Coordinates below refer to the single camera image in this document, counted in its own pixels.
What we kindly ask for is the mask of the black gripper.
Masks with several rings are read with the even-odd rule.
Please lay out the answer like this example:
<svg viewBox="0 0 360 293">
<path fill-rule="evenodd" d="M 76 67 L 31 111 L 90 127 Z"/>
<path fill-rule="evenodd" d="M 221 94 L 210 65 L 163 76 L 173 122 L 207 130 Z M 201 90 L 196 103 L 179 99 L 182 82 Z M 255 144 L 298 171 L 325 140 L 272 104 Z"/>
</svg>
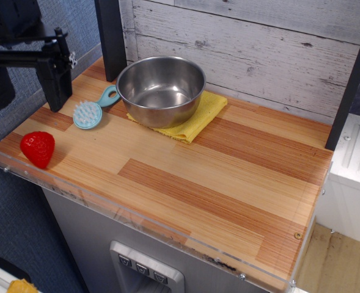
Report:
<svg viewBox="0 0 360 293">
<path fill-rule="evenodd" d="M 37 1 L 0 1 L 0 66 L 34 67 L 52 112 L 58 112 L 72 95 L 71 68 L 75 53 L 67 32 L 42 21 Z M 6 68 L 0 67 L 0 110 L 15 97 Z"/>
</svg>

